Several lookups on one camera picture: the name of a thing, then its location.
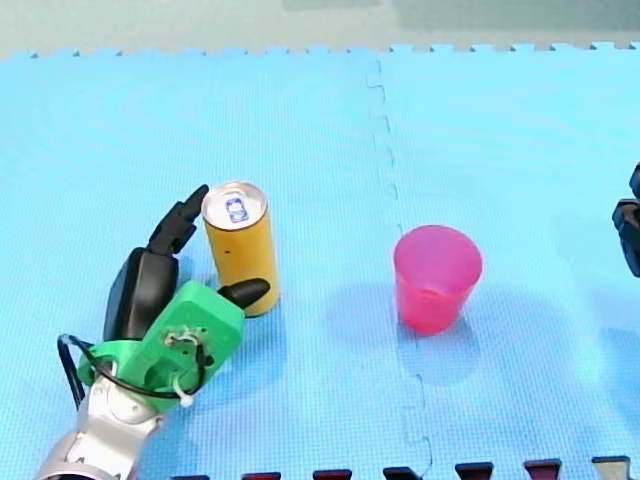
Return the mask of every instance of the black object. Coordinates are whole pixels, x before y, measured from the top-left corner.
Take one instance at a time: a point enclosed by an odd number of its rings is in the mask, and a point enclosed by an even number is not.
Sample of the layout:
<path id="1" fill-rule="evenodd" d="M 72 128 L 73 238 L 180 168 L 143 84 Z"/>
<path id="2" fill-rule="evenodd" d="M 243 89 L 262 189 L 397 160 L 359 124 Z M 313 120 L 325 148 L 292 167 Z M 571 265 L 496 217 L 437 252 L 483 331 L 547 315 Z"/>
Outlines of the black object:
<path id="1" fill-rule="evenodd" d="M 612 219 L 627 266 L 635 277 L 640 277 L 640 163 L 633 170 L 629 186 L 636 198 L 620 200 Z"/>
<path id="2" fill-rule="evenodd" d="M 218 293 L 231 303 L 245 309 L 260 300 L 271 289 L 269 282 L 262 278 L 252 278 L 233 285 L 225 285 Z"/>
<path id="3" fill-rule="evenodd" d="M 196 231 L 194 220 L 209 191 L 200 186 L 185 202 L 176 202 L 158 223 L 149 244 L 131 251 L 109 292 L 103 338 L 140 340 L 167 306 L 178 282 L 178 260 Z"/>

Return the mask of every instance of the blue logo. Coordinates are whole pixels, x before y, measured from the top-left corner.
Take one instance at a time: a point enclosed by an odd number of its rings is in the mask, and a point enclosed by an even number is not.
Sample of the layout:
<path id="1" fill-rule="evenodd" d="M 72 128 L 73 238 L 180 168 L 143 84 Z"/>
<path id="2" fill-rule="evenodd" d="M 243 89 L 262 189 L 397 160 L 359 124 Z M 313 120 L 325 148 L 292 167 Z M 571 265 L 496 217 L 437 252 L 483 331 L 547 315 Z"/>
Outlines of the blue logo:
<path id="1" fill-rule="evenodd" d="M 241 199 L 237 197 L 231 198 L 227 200 L 225 206 L 231 223 L 240 223 L 249 220 L 249 214 L 247 213 L 247 209 L 244 208 L 244 203 Z"/>

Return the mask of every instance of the black cable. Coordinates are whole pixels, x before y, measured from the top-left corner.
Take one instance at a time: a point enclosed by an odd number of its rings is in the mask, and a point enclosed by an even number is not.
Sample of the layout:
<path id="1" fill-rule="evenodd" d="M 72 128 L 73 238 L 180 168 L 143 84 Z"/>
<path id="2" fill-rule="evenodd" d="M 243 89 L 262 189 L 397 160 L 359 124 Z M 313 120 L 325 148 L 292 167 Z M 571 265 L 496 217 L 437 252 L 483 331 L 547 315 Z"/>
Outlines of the black cable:
<path id="1" fill-rule="evenodd" d="M 175 392 L 156 392 L 155 390 L 149 390 L 149 389 L 146 389 L 146 388 L 136 387 L 135 385 L 132 385 L 132 384 L 130 384 L 128 382 L 125 382 L 124 380 L 121 380 L 121 379 L 117 378 L 109 370 L 107 370 L 100 363 L 100 361 L 91 353 L 91 351 L 89 350 L 89 348 L 91 348 L 91 346 L 92 346 L 91 344 L 83 342 L 82 340 L 79 340 L 77 337 L 75 337 L 73 335 L 62 335 L 61 338 L 63 338 L 63 341 L 65 343 L 70 343 L 70 344 L 78 347 L 80 349 L 80 351 L 82 352 L 82 354 L 86 357 L 86 359 L 89 362 L 89 364 L 91 365 L 91 367 L 98 374 L 102 375 L 107 380 L 109 380 L 112 383 L 116 384 L 120 388 L 123 388 L 124 390 L 128 390 L 128 391 L 133 392 L 133 393 L 136 393 L 138 395 L 144 395 L 146 397 L 164 398 L 164 399 L 168 399 L 168 400 L 180 399 L 180 395 L 178 395 Z M 195 358 L 196 359 L 196 364 L 198 365 L 198 382 L 196 383 L 195 386 L 193 386 L 189 390 L 185 390 L 184 393 L 187 394 L 187 395 L 194 395 L 204 385 L 205 369 L 207 367 L 207 363 L 208 363 L 207 360 L 208 359 L 207 359 L 207 356 L 205 355 L 205 351 L 204 351 L 204 346 L 203 345 L 198 344 L 196 346 L 196 355 L 195 355 L 195 357 L 196 357 Z"/>
<path id="2" fill-rule="evenodd" d="M 64 368 L 64 374 L 69 382 L 69 388 L 71 389 L 71 395 L 73 395 L 73 401 L 76 404 L 76 409 L 80 407 L 80 403 L 84 400 L 84 388 L 80 378 L 78 378 L 78 371 L 76 365 L 73 362 L 73 357 L 69 351 L 69 345 L 67 343 L 67 335 L 60 335 L 58 337 L 58 355 L 60 356 L 60 362 L 62 368 Z"/>

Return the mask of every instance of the white cable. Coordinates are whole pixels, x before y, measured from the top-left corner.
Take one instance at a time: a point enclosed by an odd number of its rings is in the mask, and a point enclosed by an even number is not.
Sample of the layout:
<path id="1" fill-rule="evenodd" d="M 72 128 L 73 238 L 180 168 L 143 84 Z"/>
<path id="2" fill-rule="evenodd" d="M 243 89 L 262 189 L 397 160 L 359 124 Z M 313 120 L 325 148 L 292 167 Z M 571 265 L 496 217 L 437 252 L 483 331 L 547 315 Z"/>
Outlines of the white cable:
<path id="1" fill-rule="evenodd" d="M 173 390 L 176 392 L 178 397 L 180 397 L 180 406 L 182 408 L 189 408 L 193 405 L 193 397 L 188 395 L 180 388 L 180 382 L 178 381 L 178 376 L 173 377 Z"/>

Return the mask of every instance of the gray floor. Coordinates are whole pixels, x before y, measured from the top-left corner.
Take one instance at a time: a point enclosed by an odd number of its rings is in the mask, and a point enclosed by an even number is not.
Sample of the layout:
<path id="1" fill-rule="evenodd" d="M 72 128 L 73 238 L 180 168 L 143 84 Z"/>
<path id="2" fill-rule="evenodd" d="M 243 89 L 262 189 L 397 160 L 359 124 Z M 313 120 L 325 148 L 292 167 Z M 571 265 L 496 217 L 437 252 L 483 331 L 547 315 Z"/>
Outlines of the gray floor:
<path id="1" fill-rule="evenodd" d="M 596 40 L 640 40 L 640 0 L 0 0 L 0 57 L 61 48 L 545 48 Z"/>

